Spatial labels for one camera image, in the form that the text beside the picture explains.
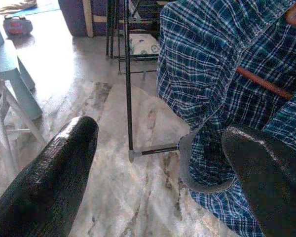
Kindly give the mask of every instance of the marble floor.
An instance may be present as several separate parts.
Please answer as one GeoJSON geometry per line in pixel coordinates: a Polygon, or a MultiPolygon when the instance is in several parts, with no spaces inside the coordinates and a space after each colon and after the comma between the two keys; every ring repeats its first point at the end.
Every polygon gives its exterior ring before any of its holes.
{"type": "MultiPolygon", "coordinates": [[[[98,147],[70,237],[236,237],[197,205],[179,179],[177,152],[128,160],[125,79],[105,56],[105,38],[73,38],[60,11],[28,16],[34,30],[14,40],[32,75],[43,110],[36,126],[50,140],[64,123],[91,116],[98,147]]],[[[156,63],[134,63],[133,69],[156,63]]],[[[156,74],[132,76],[135,147],[178,142],[188,126],[155,96],[156,74]]],[[[13,112],[6,124],[22,127],[13,112]]],[[[17,139],[20,169],[42,147],[32,135],[17,139]]],[[[0,158],[0,195],[9,185],[0,158]]]]}

